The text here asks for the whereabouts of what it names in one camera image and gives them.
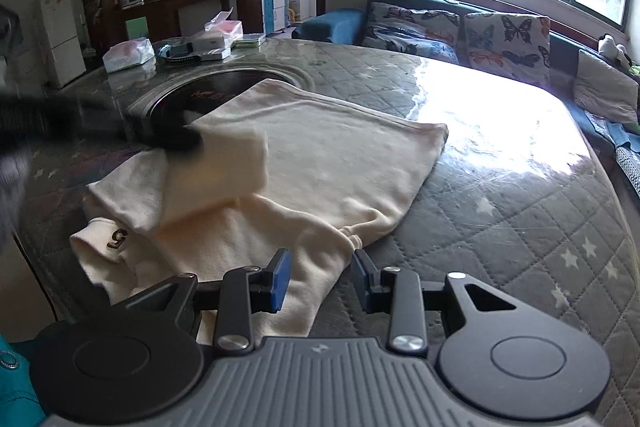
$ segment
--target ribbed gray panel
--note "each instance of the ribbed gray panel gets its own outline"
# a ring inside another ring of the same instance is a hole
[[[268,338],[218,361],[183,402],[136,427],[498,427],[454,399],[422,360],[375,339]],[[586,416],[547,426],[595,427]],[[74,427],[50,418],[43,427]]]

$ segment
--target refrigerator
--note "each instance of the refrigerator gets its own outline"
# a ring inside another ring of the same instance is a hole
[[[66,86],[86,71],[71,0],[39,0],[40,45],[53,87]]]

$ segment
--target plastic tissue package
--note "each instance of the plastic tissue package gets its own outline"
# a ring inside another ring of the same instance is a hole
[[[107,73],[139,66],[154,57],[149,39],[134,39],[113,46],[102,58]]]
[[[190,38],[193,53],[201,54],[211,50],[230,48],[231,44],[242,36],[242,22],[229,21],[231,12],[220,12],[204,30]]]

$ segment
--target sofa backrest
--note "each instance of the sofa backrest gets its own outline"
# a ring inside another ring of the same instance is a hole
[[[367,12],[369,12],[369,7],[372,2],[385,2],[387,4],[394,4],[396,6],[400,6],[402,8],[409,8],[413,10],[446,10],[449,12],[456,13],[461,16],[461,20],[464,21],[463,16],[468,13],[477,13],[477,12],[491,12],[494,10],[489,10],[487,8],[483,8],[481,6],[473,6],[471,4],[464,4],[455,0],[367,0]],[[464,24],[460,25],[460,34],[458,35],[459,40],[463,40],[465,38],[465,29]],[[608,64],[613,67],[616,67],[615,64],[609,62],[606,58],[598,55],[596,51],[588,48],[587,46],[583,46],[579,42],[568,39],[558,33],[551,32],[550,33],[550,66],[552,69],[559,70],[562,73],[575,78],[575,75],[578,72],[578,56],[579,51],[585,50],[588,53],[595,55],[596,57],[604,60]],[[634,78],[634,76],[628,71],[623,71],[629,77]]]

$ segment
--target blue sofa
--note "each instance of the blue sofa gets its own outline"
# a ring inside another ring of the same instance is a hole
[[[334,44],[360,45],[364,38],[367,15],[370,4],[385,2],[404,8],[415,10],[446,10],[464,16],[468,13],[491,11],[480,6],[464,4],[455,0],[367,0],[366,12],[357,9],[339,9],[315,17],[298,26],[292,37],[317,42],[332,42]],[[460,25],[459,40],[463,40],[464,28]],[[601,158],[613,158],[615,147],[607,139],[598,134],[587,118],[587,115],[574,103],[573,79],[578,71],[578,52],[585,50],[596,55],[601,60],[611,62],[598,55],[594,50],[572,41],[562,35],[550,33],[550,68],[552,70],[552,85],[550,92],[560,98],[566,105],[572,117],[587,137],[593,148]],[[563,78],[564,82],[554,84],[554,78]]]

